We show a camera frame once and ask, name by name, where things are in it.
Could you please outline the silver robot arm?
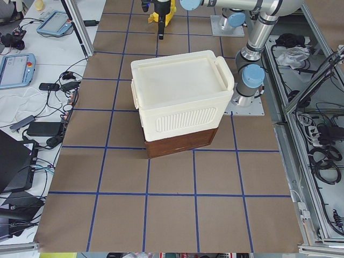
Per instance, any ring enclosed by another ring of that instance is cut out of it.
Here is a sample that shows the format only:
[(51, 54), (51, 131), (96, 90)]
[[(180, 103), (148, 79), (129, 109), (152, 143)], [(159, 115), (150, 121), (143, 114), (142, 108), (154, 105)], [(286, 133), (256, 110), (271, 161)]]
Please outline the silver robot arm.
[(235, 61), (241, 77), (231, 102), (237, 106), (250, 106), (255, 93), (262, 85), (265, 72), (255, 62), (261, 58), (266, 41), (279, 17), (287, 16), (298, 10), (303, 1), (180, 1), (188, 11), (200, 6), (259, 11), (259, 16), (249, 35), (245, 47), (238, 53)]

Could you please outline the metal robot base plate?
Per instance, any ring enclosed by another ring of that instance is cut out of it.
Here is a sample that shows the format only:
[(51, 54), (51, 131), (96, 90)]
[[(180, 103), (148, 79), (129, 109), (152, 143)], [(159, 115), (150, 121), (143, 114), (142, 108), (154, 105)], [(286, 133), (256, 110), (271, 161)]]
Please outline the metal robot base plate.
[(260, 93), (259, 89), (256, 89), (255, 95), (252, 97), (243, 97), (237, 92), (237, 85), (238, 83), (234, 84), (234, 94), (224, 111), (224, 115), (264, 116), (265, 112), (261, 97), (257, 97)]

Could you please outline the silver second robot arm base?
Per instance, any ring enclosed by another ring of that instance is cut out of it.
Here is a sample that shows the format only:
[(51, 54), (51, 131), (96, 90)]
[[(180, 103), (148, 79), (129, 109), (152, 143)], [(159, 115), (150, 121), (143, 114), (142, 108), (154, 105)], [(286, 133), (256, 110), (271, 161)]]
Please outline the silver second robot arm base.
[(221, 15), (219, 26), (222, 30), (237, 28), (243, 25), (246, 20), (244, 10), (241, 9), (222, 8)]

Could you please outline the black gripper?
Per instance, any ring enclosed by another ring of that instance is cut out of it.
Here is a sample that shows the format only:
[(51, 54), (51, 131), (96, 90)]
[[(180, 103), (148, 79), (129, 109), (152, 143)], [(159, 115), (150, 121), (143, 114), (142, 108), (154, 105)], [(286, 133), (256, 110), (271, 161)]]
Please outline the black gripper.
[(158, 14), (158, 37), (159, 40), (164, 38), (164, 23), (166, 22), (166, 15), (170, 13), (171, 0), (156, 0), (155, 13)]

